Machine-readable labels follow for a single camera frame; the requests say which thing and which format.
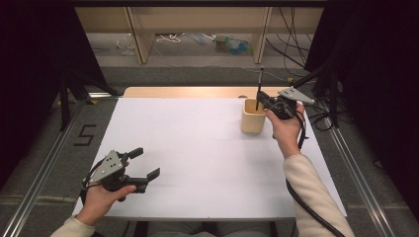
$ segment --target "finger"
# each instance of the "finger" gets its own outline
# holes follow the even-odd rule
[[[296,103],[296,110],[303,114],[304,112],[304,105],[301,103]]]
[[[136,190],[136,186],[125,186],[120,188],[119,190],[113,192],[113,198],[115,200],[123,198]]]
[[[278,117],[270,110],[265,111],[265,116],[270,120],[270,121],[274,121],[276,119],[278,119]]]

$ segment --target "aluminum rail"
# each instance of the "aluminum rail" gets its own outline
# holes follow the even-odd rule
[[[328,111],[327,106],[324,102],[320,102],[320,106],[324,110]],[[329,118],[326,120],[326,123],[327,125],[331,125],[331,121]],[[391,224],[389,223],[387,216],[385,215],[373,191],[368,185],[366,178],[364,177],[360,167],[357,164],[357,161],[352,155],[351,150],[349,149],[339,128],[332,128],[330,129],[330,132],[342,156],[342,159],[345,162],[346,167],[348,168],[352,180],[354,181],[354,184],[358,192],[360,193],[361,199],[363,200],[367,208],[367,211],[369,212],[371,219],[373,220],[373,223],[376,226],[379,236],[395,237],[395,234],[392,230]]]
[[[31,213],[38,195],[40,194],[50,172],[52,171],[54,164],[61,153],[61,150],[65,144],[68,133],[71,130],[74,121],[77,119],[81,109],[84,106],[83,101],[76,102],[75,108],[73,110],[73,115],[68,123],[67,128],[64,131],[61,131],[58,134],[58,137],[55,139],[54,144],[52,145],[48,155],[46,156],[40,170],[38,171],[34,181],[32,182],[30,188],[22,199],[18,209],[15,214],[9,220],[6,231],[3,233],[3,237],[15,237],[19,236],[22,228],[25,225],[26,220]]]

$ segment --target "white tabletop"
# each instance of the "white tabletop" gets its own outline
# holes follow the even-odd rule
[[[145,194],[129,195],[107,216],[134,220],[262,220],[295,217],[283,156],[267,120],[262,133],[240,130],[244,99],[119,99],[94,164],[111,150],[143,147],[133,178],[161,169]],[[310,124],[303,146],[346,215]],[[74,209],[78,213],[79,200]]]

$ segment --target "black cable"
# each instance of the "black cable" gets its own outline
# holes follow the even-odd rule
[[[321,120],[321,119],[326,119],[326,118],[329,118],[329,114],[328,113],[325,113],[325,114],[322,114],[319,118],[317,118],[315,121],[313,121],[311,124],[314,124],[315,125],[315,127],[318,129],[318,130],[321,130],[321,131],[326,131],[326,130],[330,130],[332,127],[333,127],[333,125],[332,124],[330,124],[328,127],[326,127],[326,128],[321,128],[320,126],[318,126],[318,122]]]
[[[305,210],[309,215],[311,215],[317,222],[319,222],[323,227],[329,230],[332,234],[337,237],[345,237],[338,229],[336,229],[333,225],[323,219],[320,215],[318,215],[311,207],[309,207],[299,195],[295,192],[293,187],[291,186],[290,182],[287,180],[287,188],[293,197],[293,199]]]
[[[301,58],[301,60],[303,61],[303,63],[305,64],[305,62],[304,62],[304,55],[303,55],[303,53],[302,53],[302,51],[301,51],[301,49],[300,49],[300,47],[299,47],[299,45],[298,45],[298,41],[296,40],[296,34],[294,34],[293,35],[293,30],[295,31],[295,25],[294,25],[294,21],[293,21],[293,18],[294,18],[294,8],[292,8],[292,27],[290,28],[289,27],[289,24],[288,24],[288,22],[287,22],[287,20],[286,20],[286,18],[285,18],[285,16],[284,16],[284,14],[283,14],[283,11],[282,11],[282,9],[281,8],[279,8],[280,9],[280,13],[281,13],[281,16],[282,16],[282,18],[283,18],[283,20],[284,20],[284,23],[286,24],[286,27],[287,27],[287,30],[289,31],[289,38],[288,38],[288,41],[286,42],[286,49],[285,49],[285,54],[287,54],[287,49],[288,49],[288,46],[290,45],[290,39],[291,38],[293,38],[293,40],[294,40],[294,42],[296,43],[296,47],[297,47],[297,49],[298,49],[298,54],[299,54],[299,56],[300,56],[300,58]],[[292,72],[290,72],[289,71],[289,69],[287,68],[287,61],[286,61],[286,59],[284,58],[284,66],[285,66],[285,68],[287,69],[287,71],[291,74],[291,75],[293,75],[293,76],[296,76],[296,77],[303,77],[303,76],[300,76],[300,75],[297,75],[297,74],[294,74],[294,73],[292,73]]]
[[[308,40],[310,40],[310,42],[313,42],[313,39],[311,39],[311,37],[308,34],[305,34],[308,37]]]
[[[281,13],[281,16],[282,16],[282,18],[284,20],[284,23],[286,24],[287,30],[290,33],[289,34],[289,39],[288,39],[287,45],[290,45],[290,39],[293,38],[293,41],[295,42],[296,47],[298,48],[299,56],[301,57],[302,62],[305,64],[305,60],[306,60],[305,55],[302,53],[301,47],[299,46],[298,40],[296,39],[296,31],[295,31],[295,23],[294,23],[295,8],[292,7],[292,11],[291,11],[291,15],[292,15],[292,23],[291,23],[291,26],[289,26],[289,24],[287,23],[287,20],[286,20],[284,14],[283,14],[283,11],[282,11],[281,8],[280,8],[280,13]]]
[[[339,115],[342,115],[342,114],[345,114],[345,113],[348,113],[349,112],[349,109],[347,108],[347,106],[346,106],[346,103],[345,103],[345,100],[344,100],[344,98],[342,97],[342,95],[340,95],[340,97],[339,97],[340,99],[342,99],[341,101],[339,101],[338,102],[338,104],[337,104],[337,107],[338,108],[340,108],[341,109],[341,111],[337,111],[336,112],[336,116],[337,116],[337,119],[339,120],[339,121],[342,121],[342,122],[345,122],[345,123],[347,123],[347,124],[352,124],[352,123],[354,123],[353,121],[352,121],[352,119],[350,118],[350,120],[346,120],[346,119],[343,119],[343,118],[340,118],[340,117],[338,117]],[[318,102],[319,100],[323,100],[325,103],[330,103],[330,101],[329,100],[327,100],[327,98],[317,98],[316,99],[316,102]],[[322,108],[320,108],[320,107],[316,107],[318,110],[322,110],[323,112],[325,112]],[[319,128],[318,126],[316,126],[316,128],[318,128],[319,130],[328,130],[328,129],[330,129],[332,126],[329,126],[328,128]]]
[[[102,164],[104,160],[99,161],[98,163],[96,163],[96,165],[89,171],[89,174],[87,174],[86,178],[83,180],[82,182],[82,187],[81,187],[81,191],[80,191],[80,198],[81,198],[81,202],[84,204],[84,201],[86,200],[86,195],[87,195],[87,190],[90,188],[87,185],[89,184],[90,178],[93,174],[93,172],[96,171],[96,169],[98,169],[98,167]]]
[[[286,57],[287,59],[289,59],[289,60],[291,60],[291,61],[293,61],[294,63],[296,63],[296,64],[298,64],[298,66],[300,66],[300,67],[304,67],[304,65],[302,65],[301,63],[299,63],[299,62],[297,62],[295,59],[293,59],[293,58],[291,58],[290,56],[288,56],[287,54],[285,54],[284,52],[282,52],[282,51],[280,51],[279,49],[277,49],[276,47],[274,47],[274,45],[273,44],[271,44],[271,42],[268,40],[268,39],[266,39],[266,42],[268,43],[268,44],[270,44],[271,45],[271,47],[276,51],[276,52],[278,52],[278,53],[280,53],[282,56],[284,56],[284,57]]]
[[[280,38],[279,34],[277,34],[277,38],[278,38],[281,42],[286,43],[283,39],[281,39],[281,38]],[[291,46],[291,47],[296,47],[296,48],[300,48],[301,50],[304,50],[304,51],[309,51],[309,49],[304,48],[304,47],[299,47],[299,46],[297,46],[297,45],[290,44],[289,46]]]
[[[298,148],[301,149],[302,143],[307,139],[307,137],[305,137],[305,125],[304,125],[304,121],[297,114],[295,114],[295,116],[298,119],[299,124],[301,125],[301,135],[298,141]]]

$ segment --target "wire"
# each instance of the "wire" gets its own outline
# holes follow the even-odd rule
[[[318,114],[315,114],[313,116],[310,116],[310,117],[308,117],[308,119],[315,119],[310,124],[311,125],[314,125],[317,128],[317,130],[320,130],[320,131],[329,130],[329,129],[332,128],[332,125],[331,124],[329,126],[327,126],[327,127],[321,127],[319,125],[319,122],[320,121],[322,121],[323,119],[327,119],[327,118],[330,117],[330,115],[329,115],[329,113],[327,111],[325,111],[323,108],[321,108],[321,107],[318,106],[319,101],[320,100],[317,98],[315,100],[314,105],[312,106],[313,109],[318,112]]]
[[[244,67],[239,67],[239,68],[240,68],[240,69],[243,69],[243,70],[246,70],[246,71],[255,72],[255,73],[259,73],[259,72],[260,72],[260,71],[250,70],[250,69],[248,69],[248,68],[244,68]],[[276,75],[274,75],[274,74],[272,74],[272,73],[266,72],[266,70],[264,71],[264,75],[265,75],[265,74],[270,75],[270,76],[272,76],[272,77],[274,77],[274,78],[277,78],[277,79],[279,79],[280,81],[285,81],[285,82],[288,82],[288,80],[286,80],[286,79],[284,79],[284,78],[281,78],[281,77],[278,77],[278,76],[276,76]]]
[[[294,17],[295,17],[295,8],[294,7],[292,7],[292,10],[291,10],[291,16],[292,16],[292,23],[291,23],[291,26],[289,26],[289,24],[288,24],[288,22],[287,22],[287,20],[286,20],[286,18],[285,18],[285,16],[284,16],[284,14],[283,14],[283,11],[282,11],[282,9],[280,8],[280,13],[281,13],[281,16],[282,16],[282,18],[283,18],[283,20],[284,20],[284,23],[286,24],[286,27],[287,27],[287,29],[288,29],[288,31],[289,31],[289,38],[288,38],[288,41],[287,41],[287,45],[290,45],[290,39],[291,38],[293,38],[293,41],[295,42],[295,45],[297,46],[297,48],[298,48],[298,53],[299,53],[299,56],[301,57],[301,60],[303,61],[303,63],[305,64],[305,61],[306,61],[306,58],[305,58],[305,55],[302,53],[302,51],[301,51],[301,47],[299,47],[299,44],[298,44],[298,40],[296,39],[296,32],[295,32],[295,23],[294,23]]]
[[[174,35],[173,34],[170,34],[169,35],[169,38],[166,38],[163,35],[160,35],[160,39],[157,39],[156,41],[160,42],[160,41],[164,41],[164,40],[175,42],[175,43],[181,42],[181,40],[178,38],[178,35],[177,34],[174,34]]]
[[[283,39],[281,39],[281,38],[280,38],[280,34],[277,34],[277,38],[278,38],[281,42],[286,43]],[[298,45],[289,44],[289,46],[291,46],[291,47],[296,47],[296,48],[299,48],[299,49],[301,49],[301,50],[309,51],[309,49],[308,49],[308,48],[299,47]]]
[[[317,222],[319,222],[323,227],[325,227],[327,230],[329,230],[332,234],[338,237],[344,237],[344,235],[336,229],[333,225],[331,225],[329,222],[327,222],[323,217],[317,214],[313,209],[311,209],[310,206],[308,206],[302,199],[299,197],[299,195],[295,192],[293,187],[291,186],[290,182],[287,180],[287,188],[293,196],[293,199],[305,210],[309,215],[311,215]]]
[[[90,187],[88,187],[90,178],[92,177],[92,174],[96,171],[96,169],[98,169],[98,167],[102,164],[102,162],[104,161],[104,159],[102,159],[101,161],[99,161],[98,163],[96,163],[96,165],[90,170],[89,174],[87,174],[86,178],[83,180],[82,182],[82,187],[81,187],[81,191],[80,191],[80,198],[81,198],[81,202],[84,204],[84,201],[86,200],[86,195],[87,195],[87,190]]]
[[[347,113],[349,112],[349,109],[347,108],[345,98],[343,98],[343,96],[342,96],[341,94],[339,94],[338,96],[339,96],[338,98],[339,98],[339,99],[341,99],[341,100],[339,100],[339,101],[338,101],[337,107],[338,107],[339,109],[341,109],[341,110],[336,112],[337,119],[338,119],[339,121],[345,122],[345,123],[347,123],[347,124],[353,124],[353,123],[354,123],[354,121],[353,121],[351,118],[349,118],[349,120],[347,120],[347,119],[343,119],[343,118],[342,118],[342,115],[347,114]],[[329,101],[327,98],[328,98],[328,95],[326,95],[325,97],[322,97],[322,98],[317,98],[317,99],[316,99],[316,102],[318,103],[320,100],[322,100],[323,102],[325,102],[325,104],[330,104],[330,101]],[[328,112],[326,112],[326,111],[325,111],[325,110],[323,110],[322,108],[320,108],[320,107],[318,107],[318,106],[317,106],[317,107],[315,107],[315,108],[316,108],[318,111],[322,111],[322,112],[327,113],[327,116],[325,116],[325,117],[324,117],[325,119],[330,117],[330,115],[328,114]],[[330,125],[330,126],[329,126],[329,127],[327,127],[327,128],[321,128],[321,127],[318,127],[318,125],[316,125],[316,128],[318,128],[319,130],[328,130],[328,129],[330,129],[331,127],[332,127],[332,125]]]
[[[306,35],[308,37],[308,40],[310,40],[310,42],[313,42],[313,39],[311,39],[311,37],[309,35]]]
[[[294,63],[298,64],[298,66],[300,66],[300,67],[304,67],[304,65],[302,65],[302,64],[301,64],[301,63],[299,63],[299,62],[297,62],[295,59],[293,59],[292,57],[288,56],[286,53],[284,53],[284,52],[280,51],[279,49],[277,49],[276,47],[274,47],[268,39],[266,39],[266,42],[267,42],[268,44],[270,44],[270,45],[271,45],[271,47],[272,47],[272,48],[273,48],[276,52],[280,53],[282,56],[284,56],[284,57],[286,57],[287,59],[289,59],[289,60],[293,61]]]

